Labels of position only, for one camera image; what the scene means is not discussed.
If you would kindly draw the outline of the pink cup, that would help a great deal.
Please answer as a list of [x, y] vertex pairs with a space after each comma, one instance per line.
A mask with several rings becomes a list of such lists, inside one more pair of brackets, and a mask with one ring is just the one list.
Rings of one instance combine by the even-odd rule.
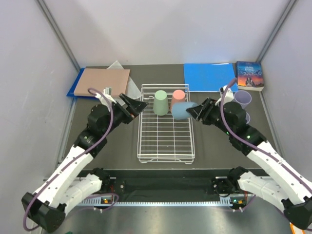
[[171, 108], [176, 103], [181, 103], [181, 102], [185, 102], [185, 92], [183, 90], [175, 90], [172, 94]]

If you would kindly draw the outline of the blue cup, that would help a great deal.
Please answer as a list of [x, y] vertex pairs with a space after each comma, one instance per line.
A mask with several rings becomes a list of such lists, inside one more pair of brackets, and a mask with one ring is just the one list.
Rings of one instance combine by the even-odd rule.
[[195, 102], [179, 102], [172, 106], [171, 112], [172, 116], [176, 120], [188, 119], [191, 115], [187, 112], [188, 108], [193, 108], [198, 106]]

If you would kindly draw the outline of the purple cup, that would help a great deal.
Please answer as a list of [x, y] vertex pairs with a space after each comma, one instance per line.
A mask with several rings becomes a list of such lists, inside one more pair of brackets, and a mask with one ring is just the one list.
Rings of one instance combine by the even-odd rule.
[[252, 96], [249, 92], [239, 90], [234, 93], [234, 101], [240, 104], [242, 109], [245, 109], [252, 101]]
[[245, 117], [246, 123], [249, 124], [251, 117], [249, 115], [249, 113], [246, 113], [246, 117]]

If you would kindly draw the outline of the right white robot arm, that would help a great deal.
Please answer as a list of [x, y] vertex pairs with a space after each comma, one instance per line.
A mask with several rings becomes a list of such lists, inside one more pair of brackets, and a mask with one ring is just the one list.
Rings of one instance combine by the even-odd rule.
[[269, 141], [246, 121], [246, 111], [237, 102], [205, 99], [186, 109], [196, 121], [213, 125], [229, 137], [231, 145], [268, 174], [266, 182], [251, 171], [237, 167], [228, 174], [228, 188], [233, 193], [250, 192], [274, 205], [285, 218], [299, 229], [312, 224], [312, 183], [297, 172]]

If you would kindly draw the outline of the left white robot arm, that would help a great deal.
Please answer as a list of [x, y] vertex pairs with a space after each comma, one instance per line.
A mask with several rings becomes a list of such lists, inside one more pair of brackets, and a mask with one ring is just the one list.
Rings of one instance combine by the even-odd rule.
[[148, 106], [144, 101], [134, 100], [121, 93], [119, 97], [126, 104], [120, 105], [107, 94], [109, 88], [99, 91], [88, 88], [88, 92], [101, 103], [95, 105], [88, 116], [86, 128], [79, 134], [63, 162], [52, 175], [33, 193], [22, 197], [24, 207], [23, 228], [27, 232], [30, 219], [48, 233], [57, 230], [68, 214], [89, 196], [109, 191], [111, 182], [102, 169], [92, 170], [84, 180], [72, 185], [82, 169], [89, 164], [107, 144], [107, 136], [120, 124], [129, 124]]

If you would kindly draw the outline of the green cup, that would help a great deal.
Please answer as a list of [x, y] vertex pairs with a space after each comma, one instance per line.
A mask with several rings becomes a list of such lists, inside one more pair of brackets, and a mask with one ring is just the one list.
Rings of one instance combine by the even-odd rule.
[[163, 90], [158, 90], [154, 95], [153, 112], [158, 116], [164, 116], [169, 111], [167, 93]]

